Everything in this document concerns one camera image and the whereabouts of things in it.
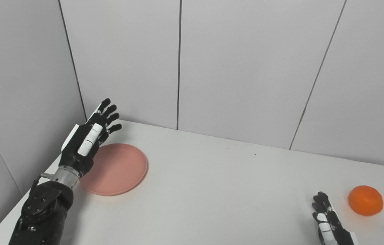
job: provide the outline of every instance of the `orange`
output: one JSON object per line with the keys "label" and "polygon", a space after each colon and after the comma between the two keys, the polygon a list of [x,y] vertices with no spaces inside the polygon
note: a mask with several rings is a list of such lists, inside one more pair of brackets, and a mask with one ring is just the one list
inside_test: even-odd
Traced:
{"label": "orange", "polygon": [[381,194],[367,185],[360,185],[352,189],[348,202],[354,212],[364,216],[381,212],[384,204]]}

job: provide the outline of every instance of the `table surface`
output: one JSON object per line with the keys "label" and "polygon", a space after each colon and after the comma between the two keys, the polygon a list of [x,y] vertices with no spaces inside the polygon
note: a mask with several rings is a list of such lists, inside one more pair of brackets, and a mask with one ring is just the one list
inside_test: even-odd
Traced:
{"label": "table surface", "polygon": [[[311,215],[318,191],[360,245],[384,245],[384,209],[364,217],[346,199],[357,185],[384,199],[384,166],[119,122],[123,129],[106,144],[141,149],[148,173],[112,197],[77,185],[62,245],[320,245]],[[8,244],[26,199],[1,222],[0,244]]]}

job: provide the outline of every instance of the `black robot forearm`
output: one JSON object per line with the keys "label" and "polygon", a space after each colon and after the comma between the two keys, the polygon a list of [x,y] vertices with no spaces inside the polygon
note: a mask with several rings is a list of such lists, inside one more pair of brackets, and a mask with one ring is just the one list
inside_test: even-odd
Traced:
{"label": "black robot forearm", "polygon": [[36,185],[23,205],[9,245],[59,245],[73,199],[71,188],[62,183]]}

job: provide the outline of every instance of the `robotic arm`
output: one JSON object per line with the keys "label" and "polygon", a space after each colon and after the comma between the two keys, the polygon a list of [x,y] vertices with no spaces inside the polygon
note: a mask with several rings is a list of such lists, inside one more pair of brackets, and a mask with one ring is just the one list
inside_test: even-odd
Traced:
{"label": "robotic arm", "polygon": [[[65,219],[74,199],[73,188],[88,173],[94,156],[109,134],[120,130],[116,105],[105,99],[83,125],[75,125],[62,145],[59,167],[55,174],[41,174],[33,181],[29,197],[12,233],[9,245],[58,245]],[[47,181],[38,184],[41,177]]]}
{"label": "robotic arm", "polygon": [[329,197],[324,192],[318,192],[313,197],[313,218],[318,223],[319,240],[323,245],[358,245],[357,237],[348,232],[340,223]]}

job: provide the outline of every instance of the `silver metal cylinder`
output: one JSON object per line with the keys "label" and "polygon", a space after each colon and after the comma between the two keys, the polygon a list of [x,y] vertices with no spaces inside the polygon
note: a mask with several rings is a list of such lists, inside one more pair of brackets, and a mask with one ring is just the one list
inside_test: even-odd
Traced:
{"label": "silver metal cylinder", "polygon": [[55,174],[51,176],[50,180],[62,183],[72,189],[74,186],[76,186],[79,178],[80,174],[74,168],[70,166],[60,166]]}

